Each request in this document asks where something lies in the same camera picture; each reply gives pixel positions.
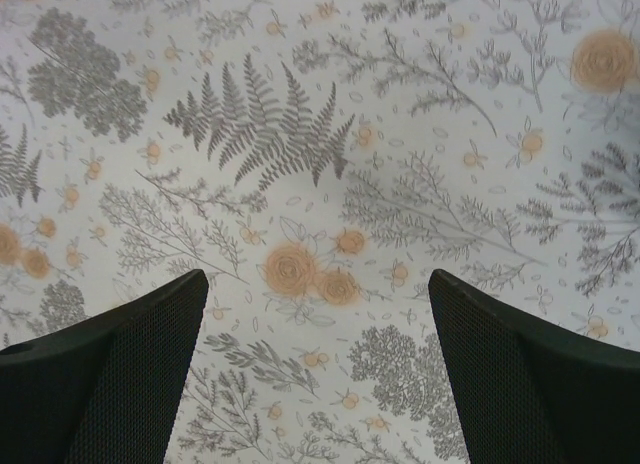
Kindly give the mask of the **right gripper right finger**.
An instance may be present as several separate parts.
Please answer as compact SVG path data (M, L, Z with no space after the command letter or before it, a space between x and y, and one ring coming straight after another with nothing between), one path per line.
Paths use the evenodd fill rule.
M429 296L473 463L636 463L639 355L432 272Z

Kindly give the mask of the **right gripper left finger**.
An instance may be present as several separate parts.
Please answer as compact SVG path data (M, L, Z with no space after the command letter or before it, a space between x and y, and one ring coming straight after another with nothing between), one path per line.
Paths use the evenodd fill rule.
M161 463L200 331L197 269L1 352L4 463Z

